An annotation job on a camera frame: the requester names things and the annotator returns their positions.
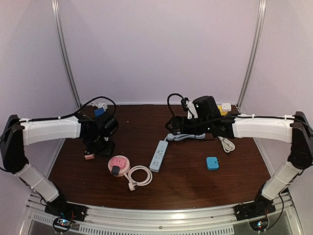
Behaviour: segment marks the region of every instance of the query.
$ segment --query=white wall panel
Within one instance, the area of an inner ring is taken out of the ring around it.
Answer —
[[[313,2],[272,0],[251,83],[243,108],[263,115],[303,111],[313,124]],[[262,140],[274,169],[289,155],[290,145]],[[313,231],[313,167],[290,186],[305,233]]]
[[[64,115],[75,109],[57,41],[50,0],[0,1],[0,131],[11,114]],[[59,141],[25,148],[47,174]],[[0,235],[17,234],[29,190],[0,171]]]
[[[165,103],[172,92],[236,103],[258,0],[61,0],[82,102]]]

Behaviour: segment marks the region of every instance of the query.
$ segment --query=blue object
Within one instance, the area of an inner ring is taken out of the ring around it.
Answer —
[[[96,109],[94,111],[94,114],[96,115],[96,117],[103,115],[105,112],[104,108],[100,108],[100,109]]]
[[[218,168],[220,168],[219,161],[216,157],[207,157],[206,167],[208,170],[217,170]]]

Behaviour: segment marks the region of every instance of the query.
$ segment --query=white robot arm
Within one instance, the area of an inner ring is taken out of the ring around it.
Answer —
[[[176,116],[170,106],[170,97],[182,98],[186,117]],[[291,154],[275,174],[260,188],[254,202],[235,206],[237,220],[251,219],[273,212],[272,201],[295,177],[313,163],[313,133],[304,113],[293,116],[267,117],[256,115],[221,113],[212,96],[202,96],[189,101],[179,94],[171,94],[167,99],[172,118],[165,127],[175,134],[200,135],[211,133],[214,137],[224,138],[264,138],[291,143]]]
[[[85,154],[110,157],[115,144],[109,137],[117,128],[117,120],[108,111],[96,118],[81,113],[67,118],[38,119],[20,119],[11,115],[0,139],[3,166],[5,171],[21,178],[45,200],[46,212],[67,217],[73,211],[77,215],[76,220],[83,220],[82,212],[86,208],[67,203],[60,189],[29,163],[24,146],[40,141],[81,138],[86,146]]]

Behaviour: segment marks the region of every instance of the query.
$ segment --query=white power cord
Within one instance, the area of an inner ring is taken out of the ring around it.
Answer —
[[[224,149],[225,153],[229,153],[229,152],[235,150],[236,146],[235,146],[235,144],[232,141],[230,141],[227,138],[220,137],[220,136],[218,136],[218,138],[221,141],[221,144],[223,146],[223,149]]]
[[[103,102],[99,102],[99,103],[92,102],[90,104],[92,105],[92,107],[97,107],[98,109],[103,108],[104,110],[107,110],[107,108],[108,108],[108,105],[106,103],[103,103]]]
[[[187,138],[196,139],[196,140],[202,140],[205,139],[205,133],[202,135],[189,135],[189,134],[177,134],[173,135],[172,133],[167,134],[167,137],[165,138],[165,141],[181,141]]]
[[[137,181],[133,180],[132,174],[136,170],[144,170],[147,173],[147,179],[145,179],[142,182],[137,182]],[[133,168],[131,168],[129,170],[129,172],[127,174],[124,173],[124,176],[128,179],[128,187],[131,191],[134,191],[136,186],[146,186],[152,181],[152,172],[147,167],[145,167],[143,165],[134,166]]]

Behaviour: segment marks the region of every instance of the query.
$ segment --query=white plug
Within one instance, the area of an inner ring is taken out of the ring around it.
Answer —
[[[223,112],[230,112],[231,111],[231,104],[230,103],[223,103],[222,104],[222,111]]]
[[[128,183],[128,187],[129,187],[129,189],[131,190],[131,191],[135,191],[135,186],[136,186],[136,184],[134,184],[134,183],[132,183],[132,182],[129,182]]]

